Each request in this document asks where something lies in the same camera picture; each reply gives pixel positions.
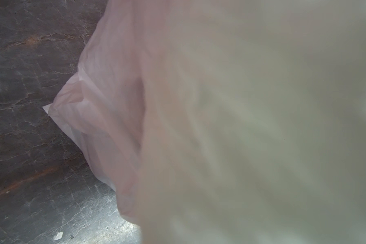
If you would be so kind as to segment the white plastic bag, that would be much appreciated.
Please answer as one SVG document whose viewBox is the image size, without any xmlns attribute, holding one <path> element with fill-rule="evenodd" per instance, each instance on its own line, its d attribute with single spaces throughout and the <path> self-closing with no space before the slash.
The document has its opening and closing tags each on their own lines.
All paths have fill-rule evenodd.
<svg viewBox="0 0 366 244">
<path fill-rule="evenodd" d="M 109 1 L 45 111 L 144 244 L 366 244 L 366 1 Z"/>
</svg>

